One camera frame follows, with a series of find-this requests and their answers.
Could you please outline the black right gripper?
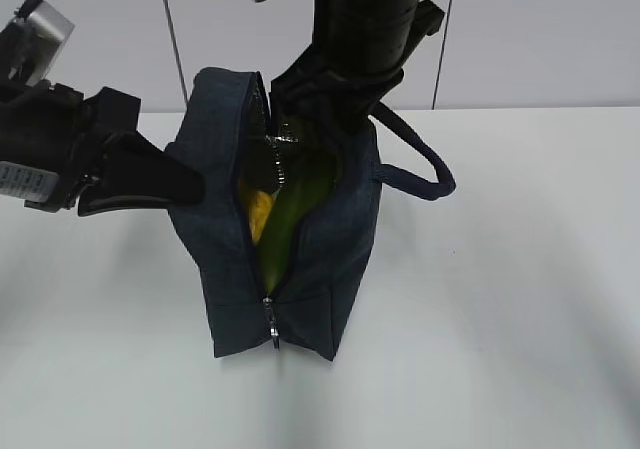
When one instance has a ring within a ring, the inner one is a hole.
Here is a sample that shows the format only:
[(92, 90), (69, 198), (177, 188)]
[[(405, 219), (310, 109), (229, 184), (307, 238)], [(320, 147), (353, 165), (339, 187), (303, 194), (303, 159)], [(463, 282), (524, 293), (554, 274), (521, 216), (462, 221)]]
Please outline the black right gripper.
[(279, 116), (296, 116), (355, 134), (403, 78), (401, 66), (378, 74), (344, 72), (311, 44), (271, 82), (270, 102)]

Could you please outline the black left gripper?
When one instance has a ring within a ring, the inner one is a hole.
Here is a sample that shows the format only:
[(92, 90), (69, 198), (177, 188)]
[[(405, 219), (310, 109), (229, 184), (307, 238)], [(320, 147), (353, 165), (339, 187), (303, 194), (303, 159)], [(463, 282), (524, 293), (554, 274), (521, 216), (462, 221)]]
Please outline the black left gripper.
[(136, 131), (140, 109), (109, 87), (85, 98), (62, 84), (3, 82), (1, 194), (50, 213), (78, 199), (80, 217), (200, 203), (199, 172), (138, 133), (117, 140)]

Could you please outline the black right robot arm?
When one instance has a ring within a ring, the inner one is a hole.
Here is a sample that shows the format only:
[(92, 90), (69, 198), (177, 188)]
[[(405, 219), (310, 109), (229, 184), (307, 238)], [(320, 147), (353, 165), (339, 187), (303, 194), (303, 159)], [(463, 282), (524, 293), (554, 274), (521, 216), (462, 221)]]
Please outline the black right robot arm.
[(357, 131), (444, 16), (431, 0), (314, 0), (309, 46), (271, 83), (273, 128), (298, 119)]

